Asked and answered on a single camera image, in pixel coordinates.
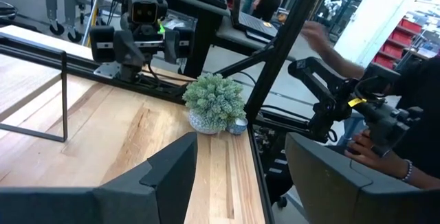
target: white pot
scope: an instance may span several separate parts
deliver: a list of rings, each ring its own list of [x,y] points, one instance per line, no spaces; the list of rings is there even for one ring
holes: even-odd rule
[[[193,110],[190,110],[188,121],[190,122],[191,126],[199,133],[214,135],[219,132],[218,130],[212,130],[210,128],[204,127],[203,122],[201,121],[201,117],[197,115]]]

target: white wall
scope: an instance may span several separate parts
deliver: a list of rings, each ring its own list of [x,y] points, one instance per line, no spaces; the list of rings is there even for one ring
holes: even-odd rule
[[[362,0],[335,49],[344,58],[366,67],[414,0]]]

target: plant pot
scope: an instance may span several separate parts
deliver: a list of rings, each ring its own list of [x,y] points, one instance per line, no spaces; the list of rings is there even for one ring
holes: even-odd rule
[[[236,119],[234,124],[229,125],[226,127],[226,130],[233,134],[233,135],[241,135],[245,130],[248,128],[248,120],[243,119]]]
[[[199,133],[214,135],[219,132],[218,130],[212,130],[211,128],[205,127],[203,125],[203,122],[201,121],[200,115],[197,115],[193,110],[190,110],[188,121],[190,122],[191,126]]]

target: succulent plant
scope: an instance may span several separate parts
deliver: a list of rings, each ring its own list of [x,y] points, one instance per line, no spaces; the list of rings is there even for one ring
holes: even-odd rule
[[[237,118],[244,118],[243,87],[221,75],[199,76],[187,86],[183,99],[206,128],[222,131]]]

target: person's hand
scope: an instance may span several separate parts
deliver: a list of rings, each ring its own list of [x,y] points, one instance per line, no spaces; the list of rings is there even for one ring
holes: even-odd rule
[[[254,9],[256,9],[256,7],[260,4],[260,0],[255,0],[254,3],[252,4],[252,7]]]
[[[306,21],[302,27],[301,34],[315,52],[319,52],[329,46],[324,26],[318,22]]]
[[[378,170],[392,177],[403,179],[408,173],[408,162],[400,158],[393,151],[390,151],[384,157],[376,155],[371,148],[373,143],[370,140],[370,131],[364,131],[355,135],[353,141],[349,143],[349,148],[359,152],[360,155],[354,155],[345,151],[345,155],[355,161]]]

